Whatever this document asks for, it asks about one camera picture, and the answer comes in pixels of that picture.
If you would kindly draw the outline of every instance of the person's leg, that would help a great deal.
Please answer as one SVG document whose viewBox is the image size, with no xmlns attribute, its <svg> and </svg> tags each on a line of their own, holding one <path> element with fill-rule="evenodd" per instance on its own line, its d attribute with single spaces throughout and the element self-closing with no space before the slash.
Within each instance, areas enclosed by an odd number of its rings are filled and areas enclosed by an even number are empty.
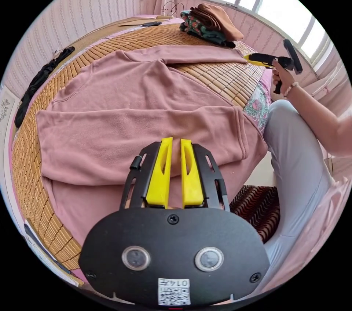
<svg viewBox="0 0 352 311">
<path fill-rule="evenodd" d="M 280 223 L 274 236 L 264 245 L 270 268 L 260 287 L 280 268 L 331 184 L 314 133 L 288 101 L 271 104 L 264 139 L 272 155 Z"/>
</svg>

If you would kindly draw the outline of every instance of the striped wallpaper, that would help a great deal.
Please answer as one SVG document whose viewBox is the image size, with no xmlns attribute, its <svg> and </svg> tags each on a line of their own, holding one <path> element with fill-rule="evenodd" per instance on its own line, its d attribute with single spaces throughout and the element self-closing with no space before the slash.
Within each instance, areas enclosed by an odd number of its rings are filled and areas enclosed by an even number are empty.
<svg viewBox="0 0 352 311">
<path fill-rule="evenodd" d="M 17 45 L 2 83 L 19 98 L 57 50 L 87 33 L 128 17 L 154 12 L 156 0 L 54 0 Z"/>
</svg>

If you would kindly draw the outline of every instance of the folded clothes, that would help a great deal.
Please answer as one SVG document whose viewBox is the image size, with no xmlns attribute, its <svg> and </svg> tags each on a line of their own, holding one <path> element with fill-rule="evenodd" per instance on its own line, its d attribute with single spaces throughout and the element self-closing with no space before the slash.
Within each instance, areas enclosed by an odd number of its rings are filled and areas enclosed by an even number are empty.
<svg viewBox="0 0 352 311">
<path fill-rule="evenodd" d="M 193 37 L 196 37 L 196 38 L 199 38 L 199 39 L 202 39 L 202 40 L 206 40 L 212 44 L 215 44 L 217 46 L 220 46 L 220 47 L 227 47 L 227 48 L 235 48 L 236 45 L 234 42 L 229 42 L 229 41 L 219 41 L 218 38 L 203 38 L 202 36 L 200 36 L 198 33 L 194 32 L 190 27 L 187 27 L 185 25 L 185 22 L 182 23 L 180 25 L 180 30 L 182 32 L 186 32 L 188 35 L 190 36 L 193 36 Z"/>
<path fill-rule="evenodd" d="M 190 14 L 208 30 L 222 31 L 226 40 L 243 39 L 243 34 L 233 25 L 225 10 L 220 6 L 202 3 L 198 7 L 191 7 Z"/>
<path fill-rule="evenodd" d="M 205 39 L 213 44 L 234 48 L 235 44 L 231 41 L 227 41 L 225 35 L 219 31 L 210 31 L 201 24 L 195 17 L 190 15 L 190 10 L 184 10 L 181 12 L 181 18 L 184 20 L 180 25 L 180 30 L 187 32 L 190 35 L 197 36 Z"/>
</svg>

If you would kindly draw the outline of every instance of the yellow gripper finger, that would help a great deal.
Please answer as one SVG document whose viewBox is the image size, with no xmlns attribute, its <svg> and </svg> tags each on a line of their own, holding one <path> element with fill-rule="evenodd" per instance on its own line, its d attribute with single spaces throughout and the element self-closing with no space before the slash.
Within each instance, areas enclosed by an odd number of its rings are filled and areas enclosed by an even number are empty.
<svg viewBox="0 0 352 311">
<path fill-rule="evenodd" d="M 172 137 L 163 138 L 155 160 L 146 201 L 149 206 L 168 208 L 170 171 L 171 171 Z"/>
<path fill-rule="evenodd" d="M 181 139 L 181 175 L 183 208 L 202 205 L 202 184 L 191 140 Z"/>
</svg>

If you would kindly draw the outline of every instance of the window frame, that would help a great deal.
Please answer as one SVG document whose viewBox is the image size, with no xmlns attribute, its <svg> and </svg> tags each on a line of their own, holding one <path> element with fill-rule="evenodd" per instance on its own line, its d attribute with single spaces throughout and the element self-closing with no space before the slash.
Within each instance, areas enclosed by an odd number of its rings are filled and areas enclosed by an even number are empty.
<svg viewBox="0 0 352 311">
<path fill-rule="evenodd" d="M 302 46 L 303 46 L 304 42 L 306 41 L 306 39 L 308 38 L 310 32 L 312 31 L 314 23 L 316 21 L 316 18 L 313 15 L 311 17 L 311 20 L 308 23 L 308 26 L 307 26 L 306 30 L 303 33 L 301 39 L 297 43 L 297 42 L 293 41 L 288 34 L 286 34 L 283 30 L 281 30 L 274 23 L 272 23 L 271 21 L 267 20 L 266 18 L 264 18 L 264 17 L 262 17 L 262 16 L 260 16 L 258 14 L 259 7 L 260 7 L 260 5 L 261 5 L 263 0 L 256 0 L 252 10 L 249 10 L 249 9 L 246 9 L 246 8 L 240 6 L 239 3 L 240 3 L 241 0 L 235 0 L 235 2 L 233 4 L 231 4 L 231 3 L 227 2 L 227 1 L 223 1 L 223 0 L 205 0 L 205 1 L 218 3 L 220 5 L 233 8 L 233 9 L 238 10 L 238 11 L 240 11 L 240 12 L 246 14 L 246 15 L 254 17 L 259 22 L 267 25 L 268 27 L 273 29 L 275 32 L 280 34 L 283 38 L 290 39 L 292 44 L 293 44 L 293 46 L 300 52 L 300 54 L 311 65 L 311 67 L 314 67 L 319 62 L 320 58 L 322 57 L 322 55 L 324 54 L 324 52 L 328 48 L 329 43 L 331 41 L 329 36 L 328 36 L 328 34 L 325 32 L 324 36 L 323 36 L 323 39 L 322 39 L 321 43 L 319 44 L 317 50 L 314 52 L 312 57 L 308 57 L 308 55 L 302 50 Z"/>
</svg>

